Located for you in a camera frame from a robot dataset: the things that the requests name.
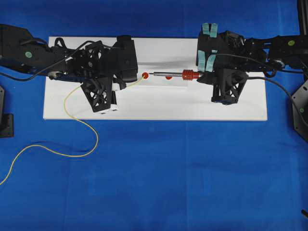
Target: yellow wire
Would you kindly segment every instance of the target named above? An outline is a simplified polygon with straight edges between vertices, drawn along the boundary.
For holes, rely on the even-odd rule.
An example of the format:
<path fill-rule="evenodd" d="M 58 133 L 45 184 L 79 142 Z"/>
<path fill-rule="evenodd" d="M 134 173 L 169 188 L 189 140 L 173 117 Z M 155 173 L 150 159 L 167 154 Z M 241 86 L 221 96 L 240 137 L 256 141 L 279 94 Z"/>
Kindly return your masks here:
<path fill-rule="evenodd" d="M 47 148 L 43 145 L 39 145 L 39 144 L 33 144 L 33 145 L 30 145 L 30 146 L 27 146 L 25 147 L 23 150 L 21 150 L 17 155 L 16 157 L 14 158 L 14 160 L 12 161 L 11 163 L 11 166 L 10 166 L 10 170 L 8 172 L 8 174 L 6 175 L 6 177 L 3 179 L 3 181 L 0 182 L 0 185 L 2 185 L 7 179 L 8 177 L 10 176 L 10 174 L 12 173 L 12 169 L 13 169 L 13 166 L 15 164 L 15 161 L 17 160 L 17 158 L 21 155 L 21 153 L 23 153 L 25 150 L 27 150 L 28 148 L 31 148 L 31 147 L 40 147 L 40 148 L 43 148 L 43 149 L 46 149 L 47 151 L 51 152 L 51 153 L 54 153 L 54 154 L 57 154 L 57 155 L 62 155 L 62 156 L 66 156 L 66 157 L 84 157 L 84 156 L 87 156 L 89 154 L 91 154 L 92 152 L 94 152 L 94 150 L 97 148 L 97 145 L 98 145 L 98 141 L 99 141 L 99 138 L 98 138 L 98 133 L 97 131 L 89 124 L 87 124 L 86 122 L 83 122 L 77 118 L 75 118 L 74 116 L 70 115 L 69 112 L 67 111 L 66 109 L 66 100 L 68 99 L 68 97 L 70 97 L 71 94 L 73 94 L 78 88 L 80 88 L 80 86 L 78 86 L 77 88 L 73 89 L 64 99 L 64 102 L 63 102 L 63 107 L 64 107 L 64 110 L 65 110 L 65 113 L 70 117 L 72 118 L 73 120 L 76 120 L 84 125 L 86 125 L 87 127 L 89 127 L 94 133 L 95 133 L 95 136 L 96 136 L 96 143 L 94 145 L 94 147 L 89 151 L 87 152 L 86 154 L 83 154 L 83 155 L 67 155 L 67 154 L 62 154 L 60 152 L 56 152 L 50 148 Z"/>
<path fill-rule="evenodd" d="M 130 84 L 130 85 L 128 85 L 128 86 L 126 86 L 126 87 L 131 87 L 131 86 L 134 86 L 134 85 L 136 85 L 136 84 L 140 83 L 142 80 L 143 80 L 143 76 L 142 76 L 139 80 L 137 80 L 136 82 L 134 82 L 134 83 L 132 83 L 132 84 Z"/>

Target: teal tape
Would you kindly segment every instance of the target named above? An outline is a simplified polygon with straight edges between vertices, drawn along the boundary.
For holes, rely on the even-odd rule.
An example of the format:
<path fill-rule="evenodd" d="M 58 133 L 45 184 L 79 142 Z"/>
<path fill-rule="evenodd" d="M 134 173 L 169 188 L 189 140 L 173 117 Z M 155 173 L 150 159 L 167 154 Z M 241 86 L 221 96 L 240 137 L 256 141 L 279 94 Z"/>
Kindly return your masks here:
<path fill-rule="evenodd" d="M 202 32 L 204 35 L 209 35 L 211 38 L 217 38 L 217 29 L 218 25 L 216 23 L 211 24 L 211 31 L 209 23 L 203 23 L 202 24 Z"/>
<path fill-rule="evenodd" d="M 210 31 L 211 38 L 217 38 L 217 28 L 218 28 L 218 25 L 216 23 L 212 23 L 212 27 Z"/>
<path fill-rule="evenodd" d="M 210 35 L 210 27 L 208 23 L 203 23 L 202 24 L 202 31 L 204 35 Z"/>
<path fill-rule="evenodd" d="M 198 51 L 198 71 L 205 71 L 205 52 Z"/>
<path fill-rule="evenodd" d="M 207 59 L 206 71 L 213 72 L 213 65 L 214 65 L 215 59 L 216 59 L 216 55 L 215 54 L 211 54 L 210 57 Z"/>

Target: white platform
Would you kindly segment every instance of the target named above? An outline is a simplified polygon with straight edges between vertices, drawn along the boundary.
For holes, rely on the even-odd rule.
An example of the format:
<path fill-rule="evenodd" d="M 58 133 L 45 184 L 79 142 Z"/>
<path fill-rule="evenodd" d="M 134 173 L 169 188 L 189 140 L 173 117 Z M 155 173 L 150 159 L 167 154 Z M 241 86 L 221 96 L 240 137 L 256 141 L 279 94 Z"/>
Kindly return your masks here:
<path fill-rule="evenodd" d="M 49 38 L 53 46 L 56 37 Z M 67 47 L 76 48 L 86 40 L 102 40 L 113 45 L 116 38 L 63 37 Z M 138 78 L 143 72 L 183 69 L 197 70 L 195 66 L 197 39 L 195 38 L 134 38 L 138 60 Z M 262 73 L 249 73 L 263 76 Z M 44 119 L 70 119 L 64 112 L 65 96 L 79 83 L 49 80 L 46 78 Z M 76 91 L 67 101 L 71 114 L 81 119 L 123 120 L 267 120 L 265 83 L 248 81 L 238 104 L 212 103 L 213 87 L 180 78 L 166 80 L 149 77 L 139 85 L 117 91 L 118 111 L 95 114 L 83 94 Z"/>

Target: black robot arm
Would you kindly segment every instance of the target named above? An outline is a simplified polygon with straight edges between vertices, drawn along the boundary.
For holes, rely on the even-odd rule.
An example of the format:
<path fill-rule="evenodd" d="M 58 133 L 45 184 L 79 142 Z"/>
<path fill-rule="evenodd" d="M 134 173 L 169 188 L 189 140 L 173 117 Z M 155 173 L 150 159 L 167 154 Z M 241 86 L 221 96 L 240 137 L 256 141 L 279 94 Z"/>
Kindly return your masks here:
<path fill-rule="evenodd" d="M 48 76 L 50 79 L 80 82 L 93 112 L 116 104 L 118 90 L 137 80 L 137 57 L 130 36 L 118 36 L 117 42 L 106 46 L 101 41 L 87 41 L 78 49 L 69 49 L 62 38 L 55 45 L 34 38 L 28 30 L 0 24 L 0 65 L 20 73 Z"/>
<path fill-rule="evenodd" d="M 246 72 L 263 72 L 266 77 L 277 71 L 307 72 L 308 36 L 245 39 L 230 31 L 218 34 L 216 24 L 206 23 L 198 37 L 196 65 L 202 73 L 197 81 L 213 85 L 213 102 L 237 103 Z M 302 71 L 289 71 L 287 66 Z"/>

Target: blue tabletop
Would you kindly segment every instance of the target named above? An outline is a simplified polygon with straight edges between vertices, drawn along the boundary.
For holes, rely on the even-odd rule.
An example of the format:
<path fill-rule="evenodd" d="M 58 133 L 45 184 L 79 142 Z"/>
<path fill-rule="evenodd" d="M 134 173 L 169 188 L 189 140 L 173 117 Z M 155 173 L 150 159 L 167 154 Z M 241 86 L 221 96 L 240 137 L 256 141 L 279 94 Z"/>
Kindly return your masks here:
<path fill-rule="evenodd" d="M 204 22 L 246 38 L 299 34 L 295 0 L 0 2 L 0 23 L 45 40 L 196 38 Z M 290 92 L 303 83 L 301 75 L 279 73 L 275 80 Z M 42 118 L 44 84 L 44 77 L 0 77 L 5 112 L 15 122 L 14 138 L 0 139 L 0 179 L 29 144 L 67 154 L 94 144 L 82 124 Z M 308 209 L 308 144 L 293 130 L 286 95 L 270 83 L 266 90 L 266 122 L 88 121 L 100 134 L 88 157 L 27 150 L 0 186 L 0 230 L 307 230 L 300 211 Z"/>

